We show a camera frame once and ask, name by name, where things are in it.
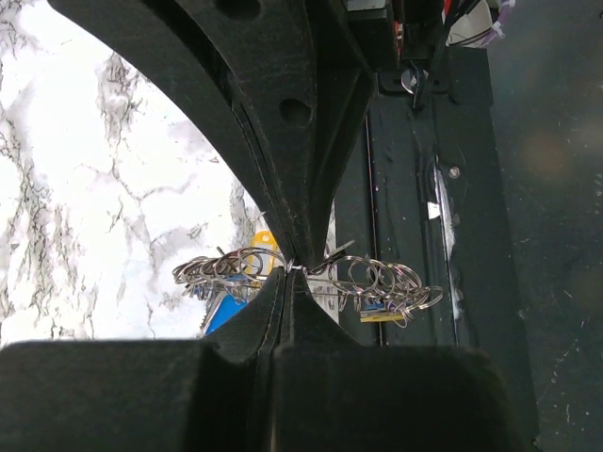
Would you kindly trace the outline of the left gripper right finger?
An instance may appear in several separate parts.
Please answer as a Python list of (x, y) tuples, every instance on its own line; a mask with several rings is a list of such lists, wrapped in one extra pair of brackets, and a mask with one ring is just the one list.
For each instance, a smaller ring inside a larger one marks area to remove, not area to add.
[(276, 451), (519, 451), (492, 362), (461, 347), (363, 347), (288, 274), (272, 358)]

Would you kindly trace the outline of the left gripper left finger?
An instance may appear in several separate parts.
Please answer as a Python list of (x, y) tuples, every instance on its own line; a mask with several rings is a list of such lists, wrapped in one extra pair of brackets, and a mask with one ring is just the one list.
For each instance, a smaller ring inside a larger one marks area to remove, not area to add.
[(266, 451), (286, 276), (203, 339), (32, 341), (1, 352), (5, 451)]

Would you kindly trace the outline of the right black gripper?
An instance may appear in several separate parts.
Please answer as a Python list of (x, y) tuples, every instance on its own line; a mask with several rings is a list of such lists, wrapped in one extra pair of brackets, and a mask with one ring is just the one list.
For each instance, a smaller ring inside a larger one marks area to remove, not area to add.
[(185, 1), (244, 138), (220, 154), (286, 259), (317, 266), (373, 71), (432, 59), (449, 1)]

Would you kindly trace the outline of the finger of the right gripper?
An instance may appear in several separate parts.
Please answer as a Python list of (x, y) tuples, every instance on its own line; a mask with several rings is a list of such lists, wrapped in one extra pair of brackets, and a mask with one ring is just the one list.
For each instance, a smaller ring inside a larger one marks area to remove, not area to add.
[(54, 1), (52, 8), (131, 63), (219, 152), (265, 214), (287, 260), (295, 252), (278, 218), (268, 165), (244, 113), (211, 75), (201, 29), (174, 1)]

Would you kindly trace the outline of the metal disc with keyrings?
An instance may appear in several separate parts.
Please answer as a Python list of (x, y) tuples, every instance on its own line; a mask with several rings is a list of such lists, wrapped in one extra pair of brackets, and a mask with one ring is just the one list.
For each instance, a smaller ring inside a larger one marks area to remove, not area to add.
[[(443, 298), (441, 287), (426, 285), (410, 267), (351, 255), (347, 253), (351, 244), (328, 250), (314, 268), (294, 266), (280, 253), (272, 270), (298, 269), (311, 297), (327, 314), (336, 316), (350, 306), (362, 323), (391, 322), (405, 328), (416, 312), (430, 309)], [(184, 288), (184, 296), (204, 300), (207, 311), (208, 304), (222, 294), (250, 302), (269, 278), (244, 272), (244, 259), (250, 250), (253, 248), (248, 246), (221, 250), (217, 257), (195, 257), (172, 271), (173, 280)], [(364, 306), (379, 302), (384, 304), (385, 313), (360, 315)]]

